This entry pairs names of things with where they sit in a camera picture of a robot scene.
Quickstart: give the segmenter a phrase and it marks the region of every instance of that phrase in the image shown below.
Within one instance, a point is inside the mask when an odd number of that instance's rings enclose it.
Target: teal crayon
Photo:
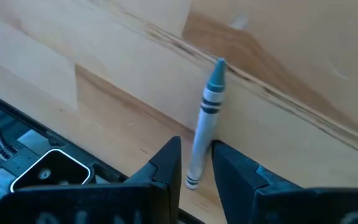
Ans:
[[[216,123],[218,122],[219,110],[223,102],[225,70],[226,63],[223,58],[219,58],[203,91],[191,152],[191,163],[186,177],[186,186],[189,189],[198,187],[204,172],[206,153],[210,147]]]

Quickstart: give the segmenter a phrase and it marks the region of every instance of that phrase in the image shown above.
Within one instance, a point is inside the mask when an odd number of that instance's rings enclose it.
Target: dark streak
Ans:
[[[265,91],[267,94],[269,94],[269,95],[274,95],[274,92],[273,92],[271,89],[267,88],[266,86],[262,86],[262,88],[264,89],[264,91]]]
[[[329,132],[326,131],[325,129],[323,129],[323,128],[319,127],[319,126],[317,126],[317,128],[320,129],[321,131],[323,131],[324,133],[328,134],[329,136],[338,139],[336,136],[334,136],[333,134],[329,133]],[[343,141],[342,139],[338,139],[338,140],[340,140],[340,141],[343,142],[345,145],[347,145],[347,146],[349,146],[349,147],[355,149],[355,150],[358,152],[358,148],[356,148],[356,147],[352,146],[351,144],[349,144],[349,143]]]
[[[197,205],[197,207],[201,208],[202,210],[206,211],[206,212],[209,212],[208,209],[204,208],[203,206],[197,204],[197,203],[194,203],[195,205]]]
[[[154,32],[151,32],[151,31],[147,30],[146,33],[147,33],[149,36],[151,36],[151,38],[153,38],[153,39],[156,39],[156,40],[159,40],[159,41],[163,41],[163,39],[162,39],[159,35],[154,34]]]
[[[239,77],[239,78],[241,78],[241,79],[243,79],[243,80],[245,80],[245,81],[247,81],[247,82],[249,82],[249,83],[255,83],[255,82],[254,82],[253,80],[251,80],[250,78],[245,77],[245,76],[241,75],[240,73],[238,73],[237,71],[235,71],[231,66],[227,66],[226,68],[227,68],[227,70],[228,70],[229,72],[233,73],[233,75],[235,75],[235,76],[237,76],[237,77]]]
[[[146,152],[145,150],[143,150],[143,149],[139,149],[139,150],[142,151],[142,152],[144,152],[144,153],[146,153],[147,155],[149,155],[149,153]]]
[[[186,47],[176,43],[176,42],[171,42],[174,46],[176,46],[177,48],[179,48],[180,50],[186,52],[187,54],[190,54],[191,56],[195,56],[195,54],[190,51],[189,49],[187,49]]]
[[[201,205],[205,206],[206,208],[209,208],[208,206],[206,206],[204,203],[200,203]]]

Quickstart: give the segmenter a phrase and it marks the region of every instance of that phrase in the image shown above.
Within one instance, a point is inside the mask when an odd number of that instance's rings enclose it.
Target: white rectangular outline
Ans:
[[[87,171],[88,171],[88,176],[87,178],[84,180],[84,182],[82,182],[82,184],[84,184],[90,177],[91,177],[91,170],[89,168],[87,168],[84,164],[78,162],[78,160],[72,158],[69,154],[63,152],[61,149],[51,149],[49,151],[47,151],[47,153],[45,153],[43,156],[41,156],[41,158],[39,158],[34,164],[32,164],[30,166],[30,168],[28,168],[26,171],[24,171],[24,173],[22,173],[18,178],[16,178],[16,180],[11,184],[11,187],[10,187],[10,190],[11,190],[11,193],[13,193],[13,186],[14,184],[24,175],[26,174],[31,168],[33,168],[33,166],[35,166],[39,161],[41,161],[42,158],[44,158],[47,154],[53,152],[53,151],[58,151],[58,152],[61,152],[63,155],[69,157],[70,159],[72,159],[74,162],[78,163],[79,165],[81,165],[82,167],[84,167]]]

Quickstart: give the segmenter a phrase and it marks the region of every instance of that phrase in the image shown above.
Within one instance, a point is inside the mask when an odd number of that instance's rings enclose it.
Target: crayon tip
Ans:
[[[226,63],[224,61],[224,58],[218,58],[218,61],[215,65],[215,69],[208,80],[207,89],[217,93],[223,92],[225,70]]]

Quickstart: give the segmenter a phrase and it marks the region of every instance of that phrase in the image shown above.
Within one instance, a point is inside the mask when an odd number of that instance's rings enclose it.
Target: wood grain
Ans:
[[[300,77],[292,74],[248,32],[231,28],[191,11],[182,36],[195,46],[226,58],[237,68],[358,131],[358,124],[354,120],[336,109]]]
[[[358,132],[358,1],[199,0],[191,10],[189,42]],[[239,20],[242,30],[229,28]]]
[[[0,60],[0,98],[126,175],[179,134],[185,175],[215,58],[113,9],[88,1],[0,1],[0,23],[9,27],[2,29],[76,63],[78,108],[21,78],[30,57],[22,70]],[[304,187],[358,187],[357,133],[236,67],[226,78],[217,138]],[[210,161],[197,191],[181,189],[182,209],[206,223],[225,222]]]
[[[77,108],[74,63],[1,21],[0,65]]]
[[[187,15],[190,11],[191,0],[91,0],[94,4],[104,8],[121,8],[133,16],[154,24],[162,30],[180,36]]]

